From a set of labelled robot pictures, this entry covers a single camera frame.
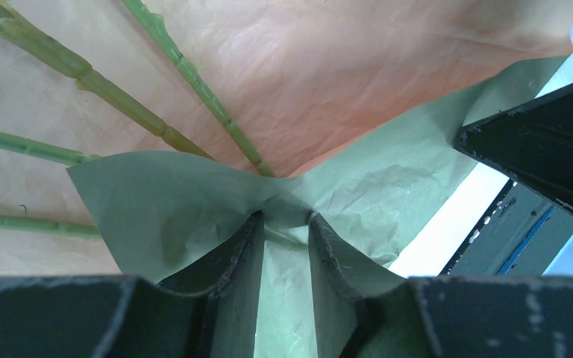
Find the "flower stem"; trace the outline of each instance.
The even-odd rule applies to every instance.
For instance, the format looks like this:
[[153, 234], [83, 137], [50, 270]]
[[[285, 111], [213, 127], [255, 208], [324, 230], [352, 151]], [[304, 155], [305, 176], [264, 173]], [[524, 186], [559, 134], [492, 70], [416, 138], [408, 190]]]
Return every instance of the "flower stem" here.
[[72, 149], [57, 147], [36, 140], [14, 136], [0, 132], [0, 149], [13, 151], [15, 153], [27, 154], [56, 163], [68, 166], [76, 166], [80, 163], [88, 162], [100, 158], [98, 155], [85, 154]]
[[194, 92], [203, 101], [208, 110], [216, 117], [231, 139], [238, 145], [243, 154], [256, 167], [261, 175], [274, 177], [269, 165], [263, 160], [258, 150], [242, 129], [234, 122], [230, 114], [216, 97], [209, 86], [196, 71], [194, 65], [187, 59], [172, 40], [163, 24], [163, 16], [151, 13], [140, 0], [122, 0], [133, 17], [144, 27], [151, 39], [157, 43], [161, 51], [168, 57], [172, 65], [183, 76]]
[[0, 35], [66, 77], [75, 79], [78, 88], [95, 93], [174, 149], [212, 159], [195, 143], [94, 70], [85, 59], [33, 26], [6, 4], [0, 4]]
[[54, 222], [52, 220], [20, 218], [0, 215], [0, 228], [11, 230], [52, 233], [83, 238], [99, 237], [98, 229], [89, 225], [72, 224], [70, 222]]

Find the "white scuff marks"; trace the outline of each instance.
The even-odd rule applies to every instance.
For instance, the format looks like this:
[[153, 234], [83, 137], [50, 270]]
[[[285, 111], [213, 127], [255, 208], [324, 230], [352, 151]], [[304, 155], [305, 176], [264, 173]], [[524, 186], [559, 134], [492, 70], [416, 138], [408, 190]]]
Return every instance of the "white scuff marks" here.
[[560, 199], [557, 199], [557, 203], [558, 203], [559, 205], [561, 205], [564, 209], [568, 209], [568, 210], [571, 210], [571, 211], [573, 212], [573, 206], [570, 205], [570, 204], [568, 204], [568, 203], [566, 203], [565, 201], [560, 200]]
[[480, 236], [480, 231], [475, 229], [473, 236], [471, 236], [471, 239], [469, 239], [469, 244], [472, 244], [478, 238], [478, 236]]
[[110, 349], [113, 347], [112, 343], [119, 334], [119, 330], [126, 318], [126, 311], [128, 310], [128, 305], [131, 303], [133, 297], [132, 291], [135, 290], [136, 284], [137, 282], [134, 280], [120, 281], [118, 287], [122, 291], [122, 294], [119, 296], [115, 312], [108, 322], [107, 330], [104, 332], [100, 342], [93, 348], [91, 357], [102, 358], [110, 353]]
[[499, 338], [489, 338], [486, 340], [486, 345], [491, 348], [497, 348], [502, 345], [502, 341]]
[[[53, 289], [65, 285], [82, 285], [88, 286], [96, 283], [116, 283], [117, 276], [99, 276], [99, 277], [0, 277], [0, 293], [12, 289], [27, 289], [30, 287], [40, 287], [44, 289]], [[124, 283], [119, 281], [119, 288], [124, 290]]]
[[526, 305], [530, 309], [528, 321], [530, 322], [531, 329], [534, 333], [541, 333], [542, 329], [540, 325], [543, 322], [542, 305], [537, 300], [537, 295], [534, 293], [527, 294]]
[[566, 336], [561, 332], [552, 332], [552, 343], [554, 346], [554, 358], [566, 358], [568, 348], [566, 347]]

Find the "blue strip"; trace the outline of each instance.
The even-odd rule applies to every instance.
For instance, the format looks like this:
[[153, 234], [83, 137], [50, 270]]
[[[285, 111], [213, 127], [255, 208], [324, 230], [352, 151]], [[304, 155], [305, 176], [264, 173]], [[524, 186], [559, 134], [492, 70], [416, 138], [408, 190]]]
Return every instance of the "blue strip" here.
[[503, 266], [500, 267], [497, 274], [506, 274], [508, 272], [508, 270], [510, 270], [510, 267], [519, 258], [519, 255], [522, 254], [522, 251], [526, 248], [526, 246], [528, 246], [528, 244], [532, 240], [533, 236], [535, 236], [537, 231], [539, 231], [539, 229], [544, 224], [544, 222], [546, 222], [546, 220], [548, 220], [548, 218], [550, 217], [550, 214], [552, 214], [553, 211], [554, 211], [554, 206], [550, 207], [550, 209], [548, 209], [548, 211], [546, 211], [544, 213], [544, 215], [539, 219], [539, 221], [535, 223], [535, 226], [533, 226], [533, 228], [530, 229], [530, 231], [528, 231], [528, 234], [526, 235], [526, 237], [515, 248], [515, 250], [510, 255], [508, 260], [506, 260], [506, 262], [503, 264]]

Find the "bamboo-like stem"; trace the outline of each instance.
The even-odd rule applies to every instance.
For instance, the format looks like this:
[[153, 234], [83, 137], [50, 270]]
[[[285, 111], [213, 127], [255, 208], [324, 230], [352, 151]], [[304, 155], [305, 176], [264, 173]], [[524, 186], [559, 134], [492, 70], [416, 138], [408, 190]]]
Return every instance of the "bamboo-like stem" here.
[[5, 3], [0, 4], [0, 35], [66, 77], [75, 79], [79, 89], [95, 93], [174, 149], [212, 159], [195, 143], [94, 70], [85, 59], [43, 33]]
[[65, 236], [78, 236], [84, 238], [99, 237], [98, 229], [82, 224], [70, 222], [54, 222], [52, 220], [20, 218], [16, 216], [0, 215], [0, 228], [22, 230], [38, 233], [52, 233]]
[[194, 92], [196, 92], [207, 109], [216, 117], [243, 154], [256, 167], [256, 170], [258, 170], [261, 175], [274, 177], [275, 175], [271, 168], [269, 168], [269, 165], [263, 160], [249, 138], [247, 138], [240, 127], [231, 118], [225, 106], [221, 104], [221, 101], [219, 101], [214, 92], [203, 82], [194, 65], [183, 56], [178, 46], [168, 34], [168, 31], [166, 31], [166, 27], [163, 24], [163, 16], [158, 13], [151, 13], [140, 0], [122, 0], [122, 2], [124, 2], [124, 5], [133, 14], [133, 17], [138, 23], [148, 32], [151, 39], [157, 43], [161, 51], [168, 57]]
[[0, 149], [20, 154], [27, 154], [32, 157], [50, 160], [52, 162], [66, 164], [68, 166], [76, 166], [80, 163], [101, 158], [98, 155], [85, 154], [80, 151], [61, 148], [56, 145], [38, 142], [36, 140], [23, 138], [22, 136], [14, 136], [13, 134], [3, 132], [0, 132]]

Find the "light green paper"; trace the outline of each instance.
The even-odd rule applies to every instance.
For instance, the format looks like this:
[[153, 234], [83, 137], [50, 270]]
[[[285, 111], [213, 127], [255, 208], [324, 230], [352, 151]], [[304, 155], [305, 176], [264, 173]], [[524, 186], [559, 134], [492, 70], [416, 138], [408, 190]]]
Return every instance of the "light green paper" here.
[[460, 125], [531, 100], [562, 62], [517, 63], [406, 112], [296, 178], [262, 178], [162, 151], [105, 157], [69, 175], [120, 269], [152, 281], [189, 265], [263, 209], [269, 241], [255, 356], [316, 357], [308, 208], [389, 265], [475, 166], [450, 146]]

